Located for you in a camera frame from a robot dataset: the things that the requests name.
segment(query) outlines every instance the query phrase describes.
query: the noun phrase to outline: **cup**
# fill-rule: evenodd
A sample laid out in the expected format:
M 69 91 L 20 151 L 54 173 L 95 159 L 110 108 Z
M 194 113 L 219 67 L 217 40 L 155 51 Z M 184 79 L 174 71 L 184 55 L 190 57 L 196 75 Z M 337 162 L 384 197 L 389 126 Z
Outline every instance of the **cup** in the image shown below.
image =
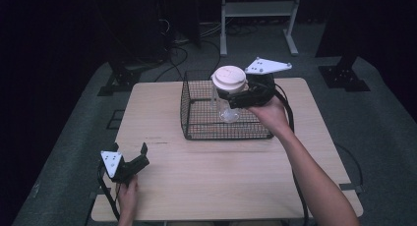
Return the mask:
M 235 93 L 242 91 L 246 84 L 246 74 L 239 67 L 224 66 L 218 68 L 211 76 L 215 88 Z M 218 97 L 217 91 L 214 92 L 216 109 L 221 121 L 233 123 L 239 119 L 241 110 L 239 108 L 231 109 L 227 100 Z

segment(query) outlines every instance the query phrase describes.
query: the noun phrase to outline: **metal wire basket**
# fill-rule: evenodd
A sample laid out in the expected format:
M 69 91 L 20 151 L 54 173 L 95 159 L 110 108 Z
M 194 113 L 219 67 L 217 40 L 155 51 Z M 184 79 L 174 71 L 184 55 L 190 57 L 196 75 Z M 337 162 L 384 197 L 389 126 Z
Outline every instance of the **metal wire basket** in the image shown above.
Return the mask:
M 246 109 L 239 120 L 224 123 L 220 120 L 212 98 L 210 71 L 187 71 L 181 94 L 181 128 L 190 141 L 261 140 L 273 135 Z

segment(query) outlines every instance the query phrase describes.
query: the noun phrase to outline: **dark background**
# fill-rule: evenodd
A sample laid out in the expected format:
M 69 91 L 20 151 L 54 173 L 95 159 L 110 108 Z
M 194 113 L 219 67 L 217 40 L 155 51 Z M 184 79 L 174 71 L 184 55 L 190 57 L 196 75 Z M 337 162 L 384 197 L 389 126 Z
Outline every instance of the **dark background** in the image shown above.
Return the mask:
M 109 58 L 166 59 L 160 49 L 169 47 L 169 39 L 160 37 L 157 19 L 144 19 L 144 15 L 172 20 L 174 29 L 196 43 L 197 19 L 218 21 L 220 16 L 220 0 L 133 1 L 145 1 L 148 7 L 141 5 L 145 9 L 136 12 L 128 7 L 135 2 L 0 0 L 1 224 L 13 222 L 95 70 Z M 340 56 L 345 43 L 353 41 L 359 55 L 380 71 L 416 119 L 416 3 L 301 0 L 297 22 L 328 20 L 318 56 Z M 150 21 L 147 26 L 153 27 L 130 21 L 135 18 L 141 24 Z M 141 33 L 133 33 L 132 28 Z

